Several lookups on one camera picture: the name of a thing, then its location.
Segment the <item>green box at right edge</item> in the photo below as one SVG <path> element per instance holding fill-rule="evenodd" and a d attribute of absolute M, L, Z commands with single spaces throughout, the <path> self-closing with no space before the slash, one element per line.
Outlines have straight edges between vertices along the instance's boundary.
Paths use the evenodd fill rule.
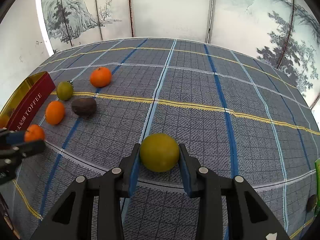
<path fill-rule="evenodd" d="M 317 182 L 317 203 L 315 207 L 315 216 L 318 215 L 320 209 L 320 159 L 315 161 L 315 168 L 316 168 L 316 182 Z"/>

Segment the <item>painted landscape folding screen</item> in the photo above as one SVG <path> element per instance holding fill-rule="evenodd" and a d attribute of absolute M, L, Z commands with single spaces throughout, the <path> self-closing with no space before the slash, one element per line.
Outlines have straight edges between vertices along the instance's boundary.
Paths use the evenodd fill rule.
<path fill-rule="evenodd" d="M 52 52 L 122 37 L 170 37 L 232 49 L 282 70 L 319 98 L 319 22 L 304 0 L 36 0 Z"/>

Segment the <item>dark fruit at right edge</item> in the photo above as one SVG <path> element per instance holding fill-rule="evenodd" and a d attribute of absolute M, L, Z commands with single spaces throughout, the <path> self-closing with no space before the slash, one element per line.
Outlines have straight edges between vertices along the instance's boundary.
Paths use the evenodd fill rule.
<path fill-rule="evenodd" d="M 317 195 L 313 194 L 308 198 L 307 204 L 306 204 L 306 212 L 311 212 L 317 205 Z"/>

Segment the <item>plaid grey tablecloth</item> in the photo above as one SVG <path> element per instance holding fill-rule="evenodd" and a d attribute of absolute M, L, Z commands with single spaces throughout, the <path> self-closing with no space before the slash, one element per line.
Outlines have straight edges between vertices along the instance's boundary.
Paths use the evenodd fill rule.
<path fill-rule="evenodd" d="M 112 73 L 103 88 L 90 83 L 99 67 Z M 229 49 L 164 38 L 78 46 L 17 68 L 17 77 L 42 71 L 56 85 L 71 82 L 73 99 L 94 98 L 97 110 L 79 117 L 65 101 L 58 125 L 46 122 L 45 106 L 35 114 L 47 149 L 25 159 L 17 178 L 1 187 L 20 239 L 31 237 L 77 176 L 109 171 L 155 133 L 184 144 L 220 176 L 243 176 L 291 239 L 315 221 L 306 204 L 317 189 L 319 127 L 284 72 Z"/>

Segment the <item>small green citrus fruit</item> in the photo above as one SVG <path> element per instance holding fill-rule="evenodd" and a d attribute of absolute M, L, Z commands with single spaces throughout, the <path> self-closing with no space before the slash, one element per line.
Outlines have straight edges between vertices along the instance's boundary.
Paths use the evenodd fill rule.
<path fill-rule="evenodd" d="M 60 100 L 67 101 L 72 97 L 73 91 L 73 85 L 68 81 L 63 81 L 58 84 L 56 94 Z"/>

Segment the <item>orange mandarin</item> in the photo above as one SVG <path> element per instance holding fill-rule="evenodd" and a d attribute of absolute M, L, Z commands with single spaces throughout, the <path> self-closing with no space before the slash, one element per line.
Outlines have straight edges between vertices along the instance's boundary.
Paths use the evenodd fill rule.
<path fill-rule="evenodd" d="M 59 101 L 52 101 L 46 108 L 46 122 L 50 125 L 59 124 L 65 116 L 65 107 Z"/>
<path fill-rule="evenodd" d="M 24 134 L 25 142 L 44 140 L 44 139 L 45 139 L 44 130 L 39 125 L 32 124 L 25 131 L 25 134 Z"/>
<path fill-rule="evenodd" d="M 90 83 L 97 88 L 108 86 L 112 80 L 112 73 L 106 67 L 95 69 L 90 75 Z"/>

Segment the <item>large green citrus fruit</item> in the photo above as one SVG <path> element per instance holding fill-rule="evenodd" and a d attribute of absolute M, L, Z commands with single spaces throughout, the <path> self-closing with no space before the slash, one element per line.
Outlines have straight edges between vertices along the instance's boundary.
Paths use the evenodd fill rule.
<path fill-rule="evenodd" d="M 176 166 L 180 150 L 178 143 L 171 136 L 155 133 L 142 141 L 139 155 L 148 170 L 161 173 Z"/>

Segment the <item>red gold toffee tin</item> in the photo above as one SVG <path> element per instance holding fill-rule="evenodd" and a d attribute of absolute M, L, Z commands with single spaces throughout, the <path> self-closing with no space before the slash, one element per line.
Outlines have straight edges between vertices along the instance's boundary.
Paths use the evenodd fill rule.
<path fill-rule="evenodd" d="M 54 89 L 55 84 L 48 72 L 27 77 L 1 110 L 1 128 L 16 132 L 26 130 Z"/>

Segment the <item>dark brown fruit rear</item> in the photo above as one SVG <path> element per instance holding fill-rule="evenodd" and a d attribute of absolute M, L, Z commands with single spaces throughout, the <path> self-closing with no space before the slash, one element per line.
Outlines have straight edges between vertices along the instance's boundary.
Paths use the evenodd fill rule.
<path fill-rule="evenodd" d="M 78 98 L 71 103 L 72 111 L 78 116 L 90 116 L 97 110 L 94 98 Z"/>

